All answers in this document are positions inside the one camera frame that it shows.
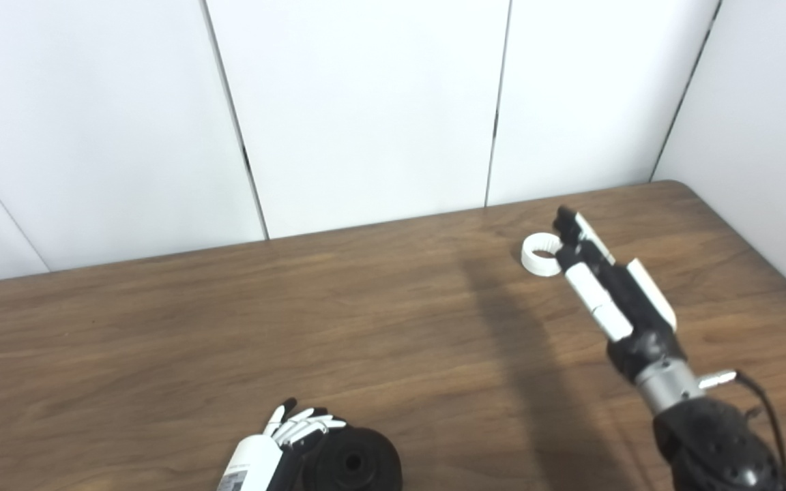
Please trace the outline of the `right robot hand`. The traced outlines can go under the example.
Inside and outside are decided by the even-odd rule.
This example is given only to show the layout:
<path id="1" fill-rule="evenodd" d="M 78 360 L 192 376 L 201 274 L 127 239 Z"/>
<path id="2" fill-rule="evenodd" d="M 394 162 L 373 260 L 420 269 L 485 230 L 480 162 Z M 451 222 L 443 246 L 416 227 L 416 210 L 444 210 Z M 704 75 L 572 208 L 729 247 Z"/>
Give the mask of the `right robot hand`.
<path id="1" fill-rule="evenodd" d="M 606 353 L 617 372 L 635 383 L 655 363 L 687 361 L 671 305 L 641 262 L 618 263 L 574 209 L 559 207 L 553 226 L 562 240 L 555 260 L 605 334 Z"/>

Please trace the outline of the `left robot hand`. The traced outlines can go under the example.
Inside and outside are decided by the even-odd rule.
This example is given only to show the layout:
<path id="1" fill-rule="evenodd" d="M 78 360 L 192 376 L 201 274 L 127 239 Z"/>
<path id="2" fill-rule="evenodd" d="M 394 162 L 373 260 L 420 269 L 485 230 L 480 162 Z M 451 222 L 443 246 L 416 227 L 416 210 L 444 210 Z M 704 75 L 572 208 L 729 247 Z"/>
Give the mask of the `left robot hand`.
<path id="1" fill-rule="evenodd" d="M 297 413 L 296 398 L 278 405 L 262 432 L 238 442 L 218 490 L 293 490 L 309 453 L 347 422 L 323 407 Z"/>

